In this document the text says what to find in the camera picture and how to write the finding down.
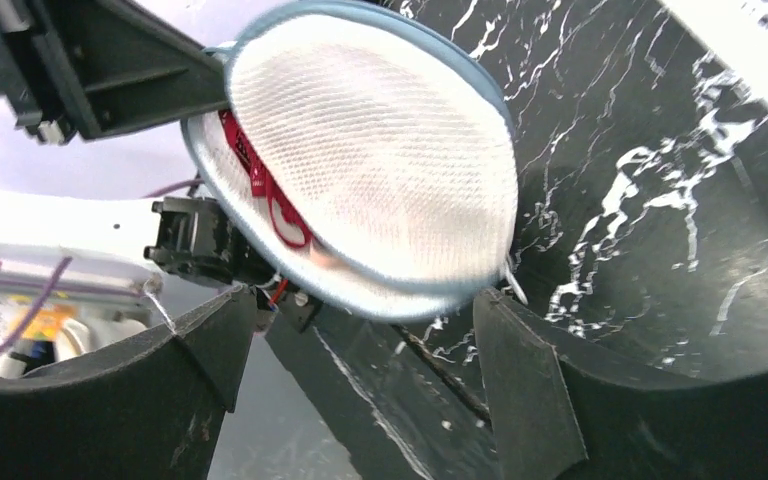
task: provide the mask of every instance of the red ribbon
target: red ribbon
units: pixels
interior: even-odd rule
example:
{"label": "red ribbon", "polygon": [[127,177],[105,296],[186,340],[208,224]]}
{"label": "red ribbon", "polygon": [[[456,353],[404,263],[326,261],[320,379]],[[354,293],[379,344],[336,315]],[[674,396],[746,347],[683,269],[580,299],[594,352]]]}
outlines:
{"label": "red ribbon", "polygon": [[[272,228],[278,238],[281,239],[290,248],[304,248],[313,240],[313,233],[305,224],[302,216],[296,211],[290,200],[281,191],[281,188],[275,183],[272,174],[266,169],[266,165],[260,160],[257,152],[254,151],[251,142],[243,133],[243,129],[237,123],[230,110],[219,112],[219,120],[222,122],[222,128],[225,130],[225,140],[231,147],[231,150],[237,154],[240,164],[246,170],[251,178],[252,196],[255,198],[266,198],[269,203],[269,218],[272,220]],[[297,227],[302,232],[304,241],[302,243],[293,242],[286,238],[279,230],[275,222],[275,213],[272,211],[273,202],[281,207],[281,216],[288,225]]]}

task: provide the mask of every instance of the red wire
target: red wire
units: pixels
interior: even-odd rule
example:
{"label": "red wire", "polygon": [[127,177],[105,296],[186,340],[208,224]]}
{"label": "red wire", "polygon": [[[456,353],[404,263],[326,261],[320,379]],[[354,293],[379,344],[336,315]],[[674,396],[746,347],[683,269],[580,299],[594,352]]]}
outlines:
{"label": "red wire", "polygon": [[272,298],[269,299],[269,303],[275,305],[275,302],[281,298],[281,294],[284,293],[284,290],[287,288],[287,283],[289,283],[289,281],[286,278],[281,280],[281,283],[278,284],[278,288],[275,289],[275,293],[272,294]]}

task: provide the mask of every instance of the mesh laundry bag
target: mesh laundry bag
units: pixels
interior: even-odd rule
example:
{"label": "mesh laundry bag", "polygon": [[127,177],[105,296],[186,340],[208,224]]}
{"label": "mesh laundry bag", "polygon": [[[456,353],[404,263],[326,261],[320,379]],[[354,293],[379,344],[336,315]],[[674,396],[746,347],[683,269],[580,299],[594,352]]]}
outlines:
{"label": "mesh laundry bag", "polygon": [[186,121],[185,138],[223,207],[291,281],[405,320],[456,308],[509,272],[512,121],[464,52],[389,10],[318,0],[273,9],[223,53],[234,117],[342,266],[276,235],[217,115]]}

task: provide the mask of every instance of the white mesh fabric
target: white mesh fabric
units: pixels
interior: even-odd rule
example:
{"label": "white mesh fabric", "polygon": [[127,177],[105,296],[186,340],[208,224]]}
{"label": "white mesh fabric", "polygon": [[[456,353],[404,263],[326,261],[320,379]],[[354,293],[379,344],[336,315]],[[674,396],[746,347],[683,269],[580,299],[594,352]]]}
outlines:
{"label": "white mesh fabric", "polygon": [[420,291],[499,278],[513,146],[451,68],[383,30],[307,15],[243,46],[227,76],[237,120],[333,253]]}
{"label": "white mesh fabric", "polygon": [[185,120],[183,130],[199,172],[243,234],[290,281],[326,303],[370,319],[408,321],[449,312],[469,300],[416,295],[382,286],[346,268],[316,265],[306,251],[288,248],[275,234],[266,201],[252,197],[249,176],[228,146],[219,117],[207,114]]}

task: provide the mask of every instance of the yellow label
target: yellow label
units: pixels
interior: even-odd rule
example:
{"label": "yellow label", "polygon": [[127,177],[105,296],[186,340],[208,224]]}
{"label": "yellow label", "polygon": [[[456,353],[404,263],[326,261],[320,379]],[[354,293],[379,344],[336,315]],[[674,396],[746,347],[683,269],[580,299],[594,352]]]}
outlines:
{"label": "yellow label", "polygon": [[34,301],[33,298],[25,296],[25,295],[10,295],[10,300],[15,302],[17,305],[30,305],[32,301]]}
{"label": "yellow label", "polygon": [[[16,318],[10,326],[11,332],[16,329],[27,313],[27,308],[19,309]],[[31,324],[22,333],[22,338],[53,342],[57,334],[60,333],[60,330],[63,329],[63,323],[74,316],[75,307],[68,305],[47,306],[47,308],[40,310],[34,317]]]}

